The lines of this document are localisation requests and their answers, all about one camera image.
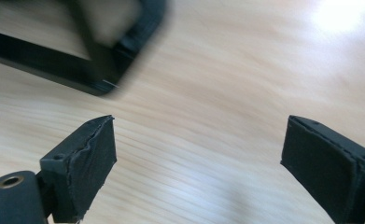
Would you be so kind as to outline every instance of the black metal frame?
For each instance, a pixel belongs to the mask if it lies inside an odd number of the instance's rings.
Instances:
[[[117,87],[165,12],[165,0],[137,1],[141,6],[140,16],[112,48],[94,41],[79,0],[60,1],[67,6],[90,60],[0,34],[0,63],[93,95],[108,93]]]

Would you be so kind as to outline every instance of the wooden floor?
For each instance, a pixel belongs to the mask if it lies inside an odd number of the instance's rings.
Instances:
[[[83,223],[332,223],[281,152],[288,115],[365,146],[365,0],[168,5],[105,97],[0,64],[0,176],[39,171],[68,134],[110,114],[119,161]],[[22,17],[9,4],[0,32],[84,54],[52,9],[34,7]]]

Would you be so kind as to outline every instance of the black foam block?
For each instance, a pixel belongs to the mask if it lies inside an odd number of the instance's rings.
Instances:
[[[113,118],[92,119],[40,160],[47,185],[53,185],[55,222],[81,220],[116,162]]]
[[[364,147],[314,120],[290,116],[281,163],[334,222],[364,223]]]

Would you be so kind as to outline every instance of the black bracket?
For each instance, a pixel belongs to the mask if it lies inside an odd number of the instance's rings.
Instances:
[[[319,122],[290,116],[281,164],[335,223],[365,222],[365,147]]]
[[[40,160],[35,175],[0,177],[0,224],[77,223],[116,162],[112,117],[92,119]]]
[[[85,8],[79,0],[60,1],[68,8],[90,60],[0,34],[0,63],[93,95],[108,93],[117,87],[165,12],[165,0],[137,1],[141,14],[111,48],[94,41]]]

